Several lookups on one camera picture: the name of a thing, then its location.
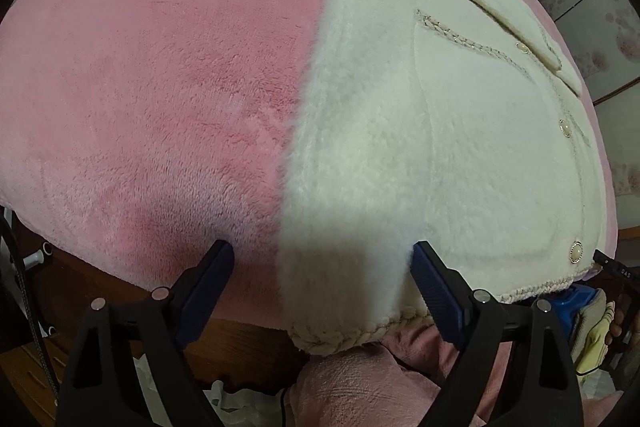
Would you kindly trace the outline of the white fluffy cardigan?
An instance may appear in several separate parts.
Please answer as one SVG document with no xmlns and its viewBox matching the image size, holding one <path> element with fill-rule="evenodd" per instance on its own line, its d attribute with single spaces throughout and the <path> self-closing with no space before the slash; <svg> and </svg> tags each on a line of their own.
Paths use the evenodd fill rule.
<svg viewBox="0 0 640 427">
<path fill-rule="evenodd" d="M 513 303 L 582 279 L 607 217 L 582 80 L 524 0 L 324 0 L 281 207 L 297 347 L 430 321 L 418 242 Z"/>
</svg>

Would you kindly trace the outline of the pink plush bed sheet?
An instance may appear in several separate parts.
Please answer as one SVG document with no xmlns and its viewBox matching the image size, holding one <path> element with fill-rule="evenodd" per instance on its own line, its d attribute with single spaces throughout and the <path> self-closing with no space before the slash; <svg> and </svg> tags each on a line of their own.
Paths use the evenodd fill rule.
<svg viewBox="0 0 640 427">
<path fill-rule="evenodd" d="M 524 1 L 570 59 L 544 10 Z M 225 239 L 236 265 L 217 314 L 286 329 L 283 189 L 323 5 L 16 0 L 1 24 L 2 204 L 146 289 Z M 583 81 L 582 103 L 605 179 L 607 251 L 611 177 Z"/>
</svg>

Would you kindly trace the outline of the floral wardrobe doors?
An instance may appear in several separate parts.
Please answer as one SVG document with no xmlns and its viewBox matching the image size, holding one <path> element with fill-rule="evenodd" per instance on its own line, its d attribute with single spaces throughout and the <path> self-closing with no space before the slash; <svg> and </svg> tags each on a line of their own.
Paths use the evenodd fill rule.
<svg viewBox="0 0 640 427">
<path fill-rule="evenodd" d="M 629 0 L 539 0 L 584 78 L 610 162 L 618 226 L 639 224 L 639 15 Z"/>
</svg>

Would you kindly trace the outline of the pink clothes on floor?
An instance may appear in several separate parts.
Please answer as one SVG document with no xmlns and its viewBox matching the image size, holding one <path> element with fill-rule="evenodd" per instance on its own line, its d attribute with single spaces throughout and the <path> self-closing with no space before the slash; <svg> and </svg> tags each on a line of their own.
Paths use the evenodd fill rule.
<svg viewBox="0 0 640 427">
<path fill-rule="evenodd" d="M 288 392 L 296 426 L 416 426 L 458 351 L 436 326 L 309 361 Z"/>
</svg>

